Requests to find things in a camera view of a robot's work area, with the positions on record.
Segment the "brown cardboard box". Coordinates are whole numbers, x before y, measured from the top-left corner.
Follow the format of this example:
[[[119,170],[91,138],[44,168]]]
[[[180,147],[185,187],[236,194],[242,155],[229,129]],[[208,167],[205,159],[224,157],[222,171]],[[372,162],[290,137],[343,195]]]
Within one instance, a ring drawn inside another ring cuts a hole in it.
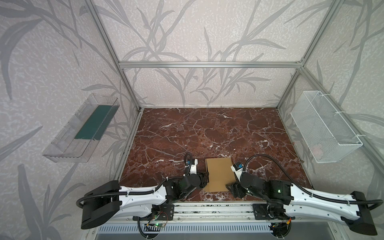
[[[204,187],[204,191],[208,193],[228,192],[227,185],[236,182],[232,166],[231,158],[206,159],[209,182]]]

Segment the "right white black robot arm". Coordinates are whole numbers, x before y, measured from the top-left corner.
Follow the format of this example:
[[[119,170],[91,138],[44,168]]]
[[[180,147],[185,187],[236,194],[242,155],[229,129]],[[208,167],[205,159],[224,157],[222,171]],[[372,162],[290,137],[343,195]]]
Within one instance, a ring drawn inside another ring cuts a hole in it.
[[[294,219],[321,219],[346,225],[358,234],[378,234],[371,215],[377,203],[366,200],[361,192],[329,194],[287,181],[265,181],[242,170],[235,172],[235,179],[234,183],[226,185],[234,198],[251,196],[265,201],[253,205],[256,220],[281,220],[287,229],[289,221]]]

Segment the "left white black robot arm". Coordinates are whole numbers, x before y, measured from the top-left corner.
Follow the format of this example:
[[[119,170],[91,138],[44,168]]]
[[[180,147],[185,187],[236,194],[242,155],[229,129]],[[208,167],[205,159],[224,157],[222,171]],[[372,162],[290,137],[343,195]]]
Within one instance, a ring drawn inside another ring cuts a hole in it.
[[[125,187],[118,181],[110,181],[77,200],[77,207],[82,209],[81,229],[92,229],[118,217],[143,219],[153,216],[161,206],[186,200],[208,182],[208,172],[168,178],[157,186],[142,188]]]

